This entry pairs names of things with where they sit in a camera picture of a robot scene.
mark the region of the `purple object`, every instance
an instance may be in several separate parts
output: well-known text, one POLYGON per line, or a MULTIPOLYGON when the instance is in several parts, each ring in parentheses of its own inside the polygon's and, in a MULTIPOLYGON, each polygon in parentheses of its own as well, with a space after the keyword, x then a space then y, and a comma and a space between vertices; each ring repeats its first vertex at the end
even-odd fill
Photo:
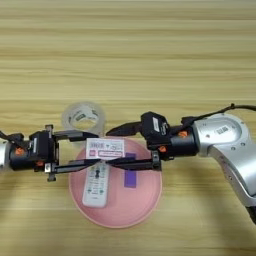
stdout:
MULTIPOLYGON (((136 154, 134 153, 126 153, 125 157, 133 157, 136 159, 136 154)), ((136 188, 136 171, 126 170, 124 173, 124 186, 127 188, 136 188)))

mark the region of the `wooden table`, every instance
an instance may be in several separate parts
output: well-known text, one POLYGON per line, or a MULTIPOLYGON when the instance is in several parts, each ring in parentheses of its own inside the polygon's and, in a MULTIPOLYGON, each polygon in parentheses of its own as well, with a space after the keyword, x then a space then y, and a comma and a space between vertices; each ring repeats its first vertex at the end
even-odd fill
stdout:
MULTIPOLYGON (((186 115, 255 104, 255 1, 0 1, 0 124, 27 136, 67 105, 102 105, 107 129, 146 111, 186 115)), ((255 113, 236 111, 256 136, 255 113)), ((77 152, 62 144, 62 159, 77 152)), ((164 164, 144 223, 101 228, 68 176, 0 175, 0 255, 255 255, 256 228, 213 159, 164 164)))

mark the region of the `black wire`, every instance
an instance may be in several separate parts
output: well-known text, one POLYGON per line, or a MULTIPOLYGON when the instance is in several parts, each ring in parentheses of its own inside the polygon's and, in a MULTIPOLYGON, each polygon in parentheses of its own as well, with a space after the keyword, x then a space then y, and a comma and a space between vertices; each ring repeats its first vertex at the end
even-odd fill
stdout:
POLYGON ((6 135, 2 131, 0 131, 0 138, 9 141, 10 143, 14 144, 17 147, 27 149, 27 145, 22 141, 24 136, 22 134, 11 134, 6 135))
POLYGON ((226 108, 223 108, 221 110, 215 111, 215 112, 211 112, 211 113, 200 115, 200 116, 184 117, 182 119, 182 125, 177 127, 177 128, 172 128, 171 132, 170 132, 170 135, 175 135, 175 134, 179 133, 180 131, 189 128, 195 121, 205 119, 205 118, 207 118, 209 116, 212 116, 212 115, 222 114, 222 113, 225 113, 229 110, 234 110, 234 109, 248 109, 248 110, 256 111, 256 106, 253 106, 253 105, 235 105, 234 103, 232 103, 230 106, 228 106, 226 108))

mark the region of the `clear tape roll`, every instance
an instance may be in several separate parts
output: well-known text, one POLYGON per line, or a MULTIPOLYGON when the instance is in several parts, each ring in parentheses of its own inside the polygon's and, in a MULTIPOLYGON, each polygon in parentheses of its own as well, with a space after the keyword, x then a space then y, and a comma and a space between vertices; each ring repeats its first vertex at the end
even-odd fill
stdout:
MULTIPOLYGON (((104 136, 105 113, 100 105, 86 101, 78 102, 67 107, 62 114, 62 126, 65 130, 82 130, 104 136), (76 125, 81 121, 91 121, 95 123, 86 130, 78 129, 76 125)), ((74 142, 76 147, 85 147, 84 142, 74 142)))

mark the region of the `pink bowl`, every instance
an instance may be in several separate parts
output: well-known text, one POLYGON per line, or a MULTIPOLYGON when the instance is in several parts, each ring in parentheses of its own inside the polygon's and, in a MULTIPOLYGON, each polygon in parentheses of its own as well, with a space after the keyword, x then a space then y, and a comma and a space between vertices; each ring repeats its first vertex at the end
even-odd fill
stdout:
MULTIPOLYGON (((137 159, 150 157, 150 152, 130 139, 125 140, 125 152, 137 159)), ((77 159, 85 158, 85 149, 77 159)), ((144 221, 156 207, 162 191, 162 174, 157 171, 137 171, 136 188, 124 187, 124 170, 111 168, 108 201, 105 208, 90 208, 82 203, 86 169, 71 173, 70 192, 76 206, 92 222, 109 228, 127 228, 144 221)))

